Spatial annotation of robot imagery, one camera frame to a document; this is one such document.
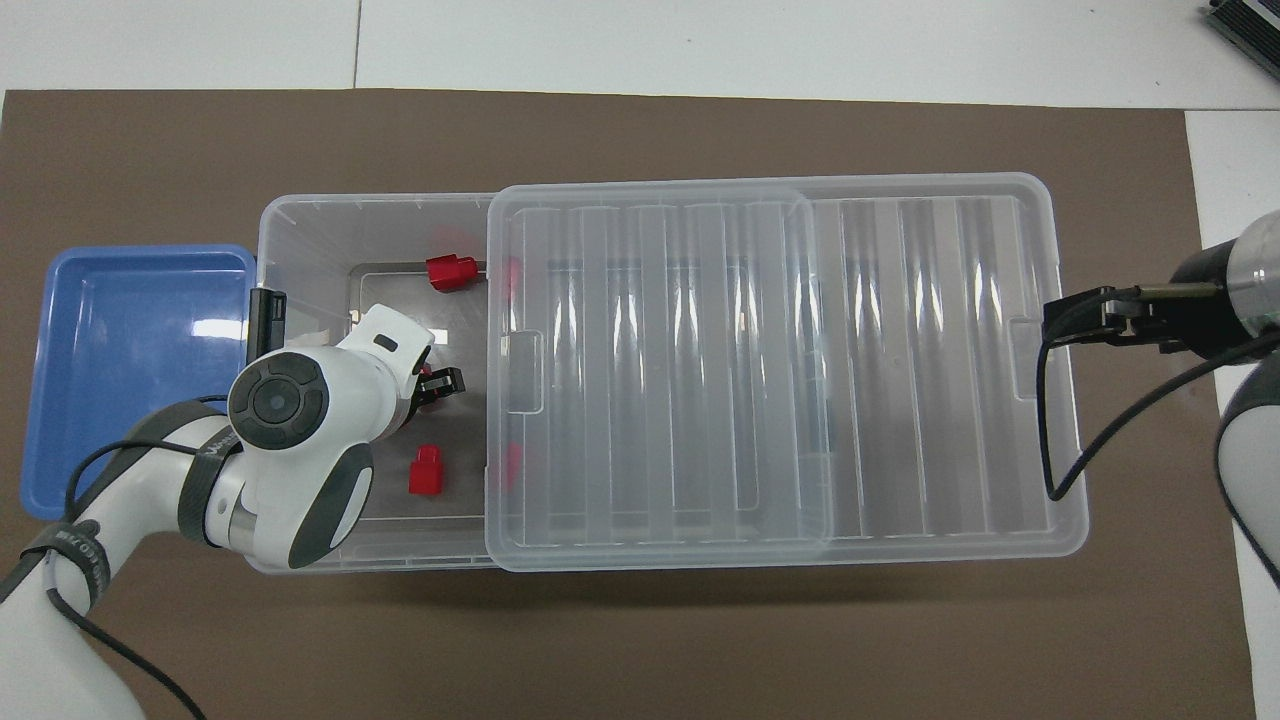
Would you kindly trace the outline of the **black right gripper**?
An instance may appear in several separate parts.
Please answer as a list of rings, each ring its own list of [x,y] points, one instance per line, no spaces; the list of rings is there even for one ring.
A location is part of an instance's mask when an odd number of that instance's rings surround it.
[[[1212,297],[1175,299],[1153,302],[1135,323],[1146,342],[1160,343],[1160,352],[1211,357],[1245,342],[1245,328],[1230,300],[1228,264],[1235,241],[1215,245],[1185,259],[1172,273],[1176,283],[1215,283]],[[1047,302],[1042,309],[1042,345],[1106,342],[1123,334],[1128,319],[1121,304],[1137,300],[1137,288],[1098,287]]]

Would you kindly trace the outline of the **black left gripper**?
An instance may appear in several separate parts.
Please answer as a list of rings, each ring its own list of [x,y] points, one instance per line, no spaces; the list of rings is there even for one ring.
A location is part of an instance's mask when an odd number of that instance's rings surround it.
[[[428,378],[416,379],[407,413],[416,413],[433,404],[433,395],[457,395],[465,391],[465,377],[458,368],[448,366],[433,370]]]

